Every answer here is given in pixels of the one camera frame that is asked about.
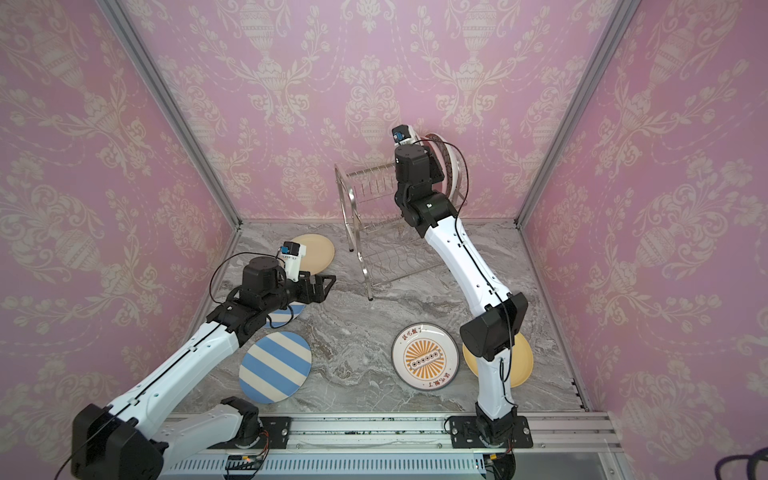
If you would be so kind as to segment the petal pattern plate orange rim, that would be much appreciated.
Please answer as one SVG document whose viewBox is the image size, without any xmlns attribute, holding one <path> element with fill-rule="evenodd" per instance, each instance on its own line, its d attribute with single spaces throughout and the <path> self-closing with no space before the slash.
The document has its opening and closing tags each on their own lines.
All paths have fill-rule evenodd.
<svg viewBox="0 0 768 480">
<path fill-rule="evenodd" d="M 468 173 L 468 167 L 466 163 L 466 159 L 461 152 L 459 148 L 457 148 L 453 143 L 446 142 L 449 146 L 451 146 L 454 149 L 454 152 L 457 157 L 457 163 L 458 163 L 458 188 L 456 192 L 456 203 L 452 203 L 457 211 L 460 211 L 462 206 L 464 205 L 466 198 L 468 196 L 468 188 L 469 188 L 469 173 Z"/>
</svg>

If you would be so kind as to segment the chrome wire dish rack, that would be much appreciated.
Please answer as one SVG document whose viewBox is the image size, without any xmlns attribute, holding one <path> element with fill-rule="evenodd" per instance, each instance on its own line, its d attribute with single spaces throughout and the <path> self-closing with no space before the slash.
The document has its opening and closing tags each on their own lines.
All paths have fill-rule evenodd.
<svg viewBox="0 0 768 480">
<path fill-rule="evenodd" d="M 442 264 L 437 253 L 401 217 L 394 202 L 395 166 L 334 166 L 349 250 L 357 258 L 366 296 L 388 283 Z"/>
</svg>

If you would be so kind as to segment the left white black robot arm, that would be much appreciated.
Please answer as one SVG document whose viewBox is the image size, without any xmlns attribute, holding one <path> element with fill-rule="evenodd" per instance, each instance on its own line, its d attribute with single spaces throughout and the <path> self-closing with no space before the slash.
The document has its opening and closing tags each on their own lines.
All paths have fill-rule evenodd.
<svg viewBox="0 0 768 480">
<path fill-rule="evenodd" d="M 248 448 L 268 432 L 251 402 L 230 396 L 177 427 L 164 428 L 177 405 L 223 360 L 294 303 L 322 303 L 336 278 L 302 271 L 299 263 L 258 255 L 242 282 L 209 313 L 192 337 L 152 373 L 105 406 L 89 404 L 72 423 L 71 454 L 63 464 L 75 479 L 156 479 L 211 446 Z"/>
</svg>

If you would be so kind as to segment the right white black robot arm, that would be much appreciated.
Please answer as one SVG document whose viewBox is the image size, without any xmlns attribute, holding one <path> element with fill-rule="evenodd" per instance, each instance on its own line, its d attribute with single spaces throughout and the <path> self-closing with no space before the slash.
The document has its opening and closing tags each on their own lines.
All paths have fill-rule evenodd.
<svg viewBox="0 0 768 480">
<path fill-rule="evenodd" d="M 460 327 L 463 344 L 476 358 L 479 393 L 475 404 L 480 437 L 505 444 L 519 425 L 509 377 L 514 337 L 528 309 L 493 273 L 466 233 L 459 210 L 435 190 L 442 170 L 432 152 L 417 141 L 394 150 L 396 205 L 406 223 L 439 255 L 459 285 L 473 318 Z"/>
</svg>

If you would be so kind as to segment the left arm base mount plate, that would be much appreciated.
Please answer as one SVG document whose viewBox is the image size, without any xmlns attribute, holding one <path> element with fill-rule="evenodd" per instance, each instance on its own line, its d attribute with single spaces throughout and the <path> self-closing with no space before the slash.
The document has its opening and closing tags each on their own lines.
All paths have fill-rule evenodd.
<svg viewBox="0 0 768 480">
<path fill-rule="evenodd" d="M 214 444 L 211 449 L 285 449 L 291 424 L 292 418 L 288 416 L 246 419 L 233 439 Z"/>
</svg>

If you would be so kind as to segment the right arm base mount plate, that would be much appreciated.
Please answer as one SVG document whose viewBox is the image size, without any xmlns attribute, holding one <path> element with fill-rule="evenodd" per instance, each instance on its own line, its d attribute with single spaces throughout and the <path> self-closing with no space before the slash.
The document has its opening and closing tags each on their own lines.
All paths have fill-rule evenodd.
<svg viewBox="0 0 768 480">
<path fill-rule="evenodd" d="M 444 424 L 454 449 L 530 449 L 534 446 L 531 429 L 525 417 L 518 416 L 512 430 L 500 441 L 490 442 L 482 438 L 476 418 L 469 415 L 449 416 Z"/>
</svg>

